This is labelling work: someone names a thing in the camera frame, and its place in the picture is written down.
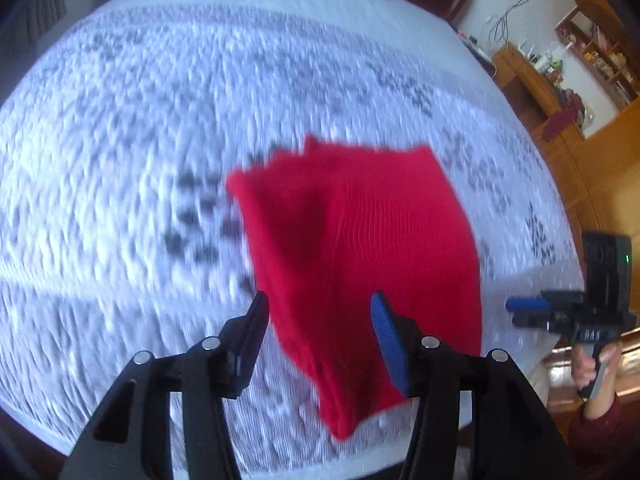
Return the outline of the person's right hand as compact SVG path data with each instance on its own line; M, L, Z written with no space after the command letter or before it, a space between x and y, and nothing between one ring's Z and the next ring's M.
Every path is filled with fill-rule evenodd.
M584 416L588 420L596 420L604 416L616 400L616 374L623 345L620 341L608 344L596 361L585 346L574 346L572 349L572 377L578 389L585 388L597 378L597 364L601 364L604 375L598 394L584 404Z

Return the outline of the dark red sleeve right forearm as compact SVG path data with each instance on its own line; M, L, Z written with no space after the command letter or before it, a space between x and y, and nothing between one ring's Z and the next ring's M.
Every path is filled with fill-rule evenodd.
M588 418L584 405L567 433L571 479L623 479L639 463L639 424L624 416L617 396L608 410Z

